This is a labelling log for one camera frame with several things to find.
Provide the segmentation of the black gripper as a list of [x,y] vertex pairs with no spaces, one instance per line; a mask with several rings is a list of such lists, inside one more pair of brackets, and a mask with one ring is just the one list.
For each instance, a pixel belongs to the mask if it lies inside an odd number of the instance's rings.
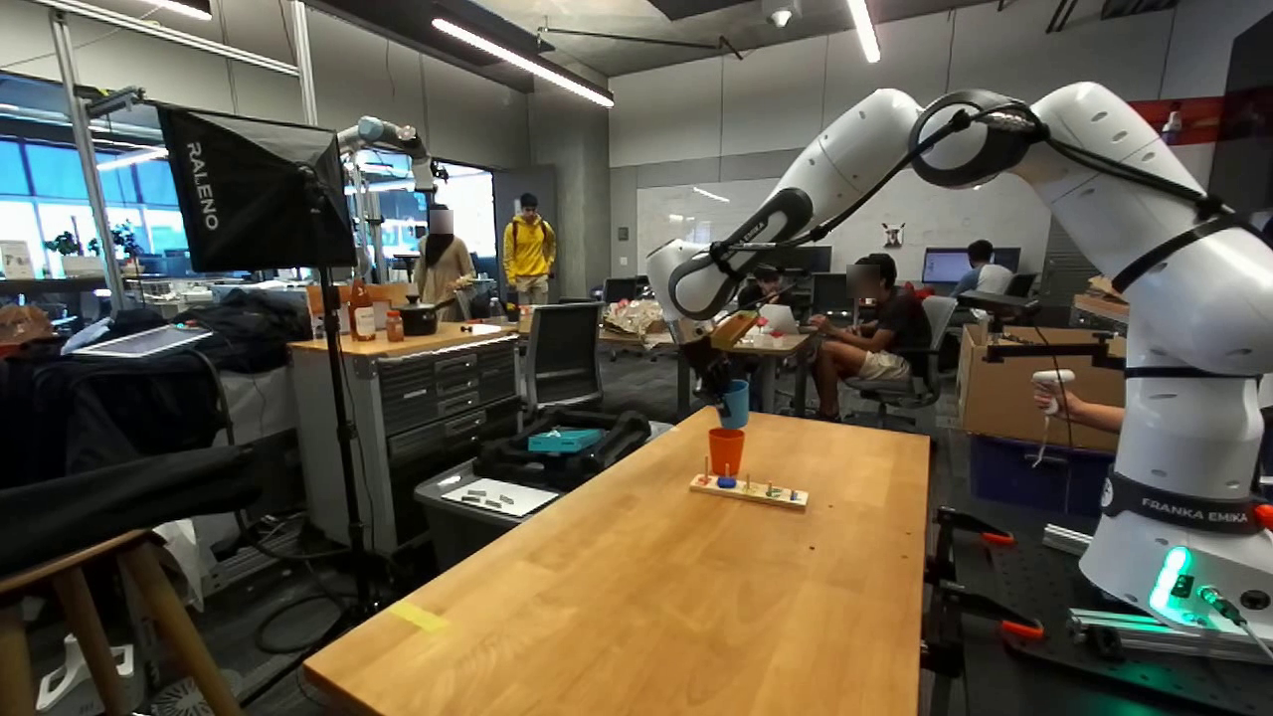
[[679,344],[679,359],[706,387],[727,387],[737,378],[737,366],[727,350],[748,333],[748,320],[733,316],[724,322],[698,328]]

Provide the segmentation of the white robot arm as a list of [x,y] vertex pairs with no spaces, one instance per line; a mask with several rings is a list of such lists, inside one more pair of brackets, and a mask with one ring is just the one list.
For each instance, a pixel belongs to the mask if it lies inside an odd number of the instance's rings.
[[707,322],[765,248],[831,236],[894,174],[961,192],[1017,179],[1127,302],[1127,417],[1078,573],[1105,596],[1215,638],[1273,627],[1273,525],[1257,499],[1273,374],[1273,248],[1205,192],[1117,90],[987,86],[932,102],[874,86],[838,113],[759,207],[712,241],[647,255],[658,302]]

